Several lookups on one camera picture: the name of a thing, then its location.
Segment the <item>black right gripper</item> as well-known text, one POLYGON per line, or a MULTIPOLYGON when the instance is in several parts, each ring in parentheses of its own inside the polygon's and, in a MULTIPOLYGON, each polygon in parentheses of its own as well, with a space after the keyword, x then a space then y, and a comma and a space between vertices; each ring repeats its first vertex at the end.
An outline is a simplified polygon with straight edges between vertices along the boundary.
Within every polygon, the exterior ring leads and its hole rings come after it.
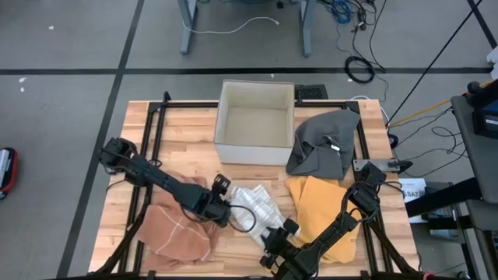
POLYGON ((281 257, 284 261, 273 272, 274 280, 310 280, 311 273, 301 268, 296 261, 300 249, 288 240, 286 231, 271 231, 267 236, 267 255, 260 259, 261 266, 272 270, 275 261, 281 257))

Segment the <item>white beige plaid towel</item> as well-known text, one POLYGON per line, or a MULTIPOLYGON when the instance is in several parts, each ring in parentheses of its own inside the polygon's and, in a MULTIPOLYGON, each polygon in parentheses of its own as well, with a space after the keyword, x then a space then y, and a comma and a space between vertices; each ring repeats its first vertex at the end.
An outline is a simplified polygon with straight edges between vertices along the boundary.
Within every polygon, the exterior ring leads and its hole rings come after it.
POLYGON ((229 193, 230 225, 264 248, 263 237, 269 235, 269 228, 283 227, 286 220, 279 206, 263 184, 253 188, 234 186, 229 193))

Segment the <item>mustard yellow towel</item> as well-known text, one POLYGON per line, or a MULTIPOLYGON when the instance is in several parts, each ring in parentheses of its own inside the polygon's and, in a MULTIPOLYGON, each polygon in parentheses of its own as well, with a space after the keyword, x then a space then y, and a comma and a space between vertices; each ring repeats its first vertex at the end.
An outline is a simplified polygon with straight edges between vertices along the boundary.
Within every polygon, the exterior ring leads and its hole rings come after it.
MULTIPOLYGON (((346 189, 337 180, 322 180, 312 176, 291 177, 286 181, 296 207, 296 223, 300 232, 293 238, 297 246, 312 242, 332 222, 341 209, 346 189)), ((359 229, 345 234, 321 257, 321 262, 349 263, 355 260, 359 229)))

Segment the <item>terracotta pink towel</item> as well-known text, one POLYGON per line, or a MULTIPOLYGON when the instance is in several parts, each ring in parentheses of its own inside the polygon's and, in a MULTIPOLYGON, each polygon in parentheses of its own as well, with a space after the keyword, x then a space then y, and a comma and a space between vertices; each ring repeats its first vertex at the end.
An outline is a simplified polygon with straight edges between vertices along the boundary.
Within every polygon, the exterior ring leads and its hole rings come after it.
POLYGON ((219 227, 214 222, 195 222, 171 193, 157 188, 136 238, 149 248, 143 258, 144 269, 171 271, 210 260, 219 227))

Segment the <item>dark grey towel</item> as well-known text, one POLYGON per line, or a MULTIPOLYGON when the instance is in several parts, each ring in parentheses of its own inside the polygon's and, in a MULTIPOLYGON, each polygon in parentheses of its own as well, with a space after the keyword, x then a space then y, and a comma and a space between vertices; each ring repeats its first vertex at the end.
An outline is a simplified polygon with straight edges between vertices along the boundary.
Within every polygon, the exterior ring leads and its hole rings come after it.
POLYGON ((286 172, 343 180, 352 161, 354 131, 359 120, 355 112, 336 110, 304 121, 294 133, 286 172))

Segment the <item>beige fabric storage box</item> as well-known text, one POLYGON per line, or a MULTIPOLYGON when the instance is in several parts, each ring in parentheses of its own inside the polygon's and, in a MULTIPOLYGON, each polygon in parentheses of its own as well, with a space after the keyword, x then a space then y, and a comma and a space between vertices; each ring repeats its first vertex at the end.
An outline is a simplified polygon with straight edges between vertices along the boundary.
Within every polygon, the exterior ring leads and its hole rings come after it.
POLYGON ((294 146, 295 85, 223 82, 213 142, 221 163, 284 166, 294 146))

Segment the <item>grey metal mounting plate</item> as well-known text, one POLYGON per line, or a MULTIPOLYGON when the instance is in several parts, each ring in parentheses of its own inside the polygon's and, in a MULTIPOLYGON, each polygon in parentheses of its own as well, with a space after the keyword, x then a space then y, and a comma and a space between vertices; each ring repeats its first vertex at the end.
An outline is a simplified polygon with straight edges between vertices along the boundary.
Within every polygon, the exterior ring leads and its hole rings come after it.
POLYGON ((361 171, 365 166, 373 165, 382 172, 399 172, 402 162, 395 159, 354 159, 352 166, 355 171, 361 171))

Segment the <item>black perforated mat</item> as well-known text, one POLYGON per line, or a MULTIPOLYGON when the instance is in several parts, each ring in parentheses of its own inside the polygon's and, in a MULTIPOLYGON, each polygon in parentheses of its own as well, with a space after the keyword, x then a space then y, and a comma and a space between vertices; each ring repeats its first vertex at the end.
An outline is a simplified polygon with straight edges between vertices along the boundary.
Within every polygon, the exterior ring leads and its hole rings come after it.
POLYGON ((327 100, 328 92, 324 84, 295 85, 296 100, 327 100))

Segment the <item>white printed paper sheet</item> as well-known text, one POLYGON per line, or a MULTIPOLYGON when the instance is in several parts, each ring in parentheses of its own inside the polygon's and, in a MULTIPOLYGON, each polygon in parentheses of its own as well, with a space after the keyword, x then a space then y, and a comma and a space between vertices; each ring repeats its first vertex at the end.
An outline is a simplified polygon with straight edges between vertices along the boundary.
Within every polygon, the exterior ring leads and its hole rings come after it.
POLYGON ((400 178, 402 191, 404 194, 404 203, 421 198, 426 192, 426 181, 423 178, 400 178))

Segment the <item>blue plastic bin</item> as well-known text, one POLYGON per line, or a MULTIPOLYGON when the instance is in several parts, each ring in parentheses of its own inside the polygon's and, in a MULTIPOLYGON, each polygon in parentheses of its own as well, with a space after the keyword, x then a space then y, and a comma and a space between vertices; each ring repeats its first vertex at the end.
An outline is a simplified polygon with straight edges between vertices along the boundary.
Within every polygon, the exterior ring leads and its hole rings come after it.
POLYGON ((445 240, 460 240, 461 226, 458 224, 458 213, 452 209, 449 212, 429 212, 426 215, 430 235, 445 240))

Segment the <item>grey desk leg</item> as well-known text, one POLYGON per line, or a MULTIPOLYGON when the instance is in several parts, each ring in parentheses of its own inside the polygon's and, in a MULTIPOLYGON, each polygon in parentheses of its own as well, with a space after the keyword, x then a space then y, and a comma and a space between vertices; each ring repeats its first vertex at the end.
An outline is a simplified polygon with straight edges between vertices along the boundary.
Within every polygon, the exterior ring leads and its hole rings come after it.
POLYGON ((189 52, 193 27, 197 14, 197 0, 177 0, 183 24, 180 52, 189 52))
POLYGON ((314 22, 316 0, 300 0, 300 21, 303 35, 303 56, 309 58, 312 53, 311 31, 314 22))

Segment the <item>red black case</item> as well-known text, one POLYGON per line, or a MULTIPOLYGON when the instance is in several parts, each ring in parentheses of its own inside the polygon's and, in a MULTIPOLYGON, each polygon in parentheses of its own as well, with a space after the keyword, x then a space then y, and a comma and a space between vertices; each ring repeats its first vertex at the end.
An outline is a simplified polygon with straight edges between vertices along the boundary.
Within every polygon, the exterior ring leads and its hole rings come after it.
POLYGON ((19 154, 13 148, 0 149, 0 200, 7 197, 16 184, 19 154))

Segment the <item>black equipment cart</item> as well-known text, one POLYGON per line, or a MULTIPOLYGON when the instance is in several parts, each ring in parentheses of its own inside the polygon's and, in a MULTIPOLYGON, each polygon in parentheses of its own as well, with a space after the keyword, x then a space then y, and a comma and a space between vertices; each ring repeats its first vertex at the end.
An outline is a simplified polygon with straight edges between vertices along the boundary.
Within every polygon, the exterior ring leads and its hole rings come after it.
POLYGON ((498 232, 498 139, 474 132, 474 108, 465 97, 452 97, 451 105, 474 176, 408 202, 406 211, 413 217, 464 202, 489 280, 498 280, 498 253, 491 240, 492 232, 498 232))

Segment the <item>black device with blue screen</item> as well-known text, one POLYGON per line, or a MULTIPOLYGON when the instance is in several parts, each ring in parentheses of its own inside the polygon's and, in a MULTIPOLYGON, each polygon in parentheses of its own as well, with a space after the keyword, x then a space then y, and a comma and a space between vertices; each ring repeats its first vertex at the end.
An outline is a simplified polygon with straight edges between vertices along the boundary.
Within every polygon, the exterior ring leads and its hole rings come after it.
POLYGON ((480 84, 470 82, 466 100, 473 108, 472 121, 477 135, 498 139, 498 79, 480 84))

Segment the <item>thin black pole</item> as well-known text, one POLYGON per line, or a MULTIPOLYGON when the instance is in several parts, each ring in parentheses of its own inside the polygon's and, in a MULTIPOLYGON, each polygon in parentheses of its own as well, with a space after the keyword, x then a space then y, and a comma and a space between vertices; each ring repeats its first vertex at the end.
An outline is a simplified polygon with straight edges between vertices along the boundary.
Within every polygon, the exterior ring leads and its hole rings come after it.
POLYGON ((468 20, 471 18, 471 16, 475 13, 475 11, 478 9, 479 5, 482 3, 483 0, 478 0, 472 7, 471 11, 468 13, 468 15, 462 20, 462 22, 458 25, 457 29, 451 34, 450 38, 447 40, 447 42, 444 44, 444 46, 439 50, 437 53, 436 57, 430 62, 430 64, 425 68, 421 76, 418 78, 416 81, 415 85, 409 90, 408 94, 404 97, 403 101, 398 105, 396 108, 395 112, 391 115, 390 120, 386 123, 385 127, 388 129, 392 123, 392 121, 395 119, 395 116, 398 114, 400 109, 405 105, 405 103, 408 101, 410 96, 415 92, 416 88, 419 86, 423 78, 428 74, 429 70, 434 66, 434 64, 439 60, 440 56, 445 52, 447 47, 450 45, 450 43, 453 41, 453 39, 457 36, 459 31, 462 29, 462 27, 468 22, 468 20))

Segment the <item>white crumpled object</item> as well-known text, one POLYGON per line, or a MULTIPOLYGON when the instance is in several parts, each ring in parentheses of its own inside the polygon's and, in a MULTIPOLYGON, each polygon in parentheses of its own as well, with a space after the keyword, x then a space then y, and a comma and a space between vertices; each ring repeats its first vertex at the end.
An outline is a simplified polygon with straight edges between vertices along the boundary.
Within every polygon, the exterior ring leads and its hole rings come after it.
POLYGON ((498 45, 487 54, 486 61, 493 65, 490 72, 492 80, 498 79, 498 45))

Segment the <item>black aluminium table frame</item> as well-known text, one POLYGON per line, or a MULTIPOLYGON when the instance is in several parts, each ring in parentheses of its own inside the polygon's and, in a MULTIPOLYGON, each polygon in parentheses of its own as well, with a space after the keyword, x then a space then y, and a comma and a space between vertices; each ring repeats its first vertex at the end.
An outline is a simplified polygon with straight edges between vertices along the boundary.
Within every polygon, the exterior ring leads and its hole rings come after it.
MULTIPOLYGON (((339 109, 352 109, 362 118, 355 133, 359 158, 387 159, 391 156, 380 105, 376 100, 305 100, 296 105, 294 117, 296 123, 301 123, 309 117, 339 109)), ((219 161, 213 142, 216 117, 217 103, 214 100, 172 100, 169 103, 132 101, 126 110, 121 136, 134 142, 148 157, 157 158, 167 172, 175 171, 207 180, 222 174, 235 185, 263 185, 283 215, 293 215, 295 208, 285 185, 287 174, 283 167, 223 164, 219 161)), ((119 175, 112 177, 110 184, 89 264, 90 271, 104 265, 142 204, 158 193, 157 187, 132 187, 119 175)), ((262 254, 262 249, 249 236, 226 227, 221 230, 219 242, 209 261, 174 271, 158 271, 156 277, 265 280, 270 272, 259 263, 262 254)))

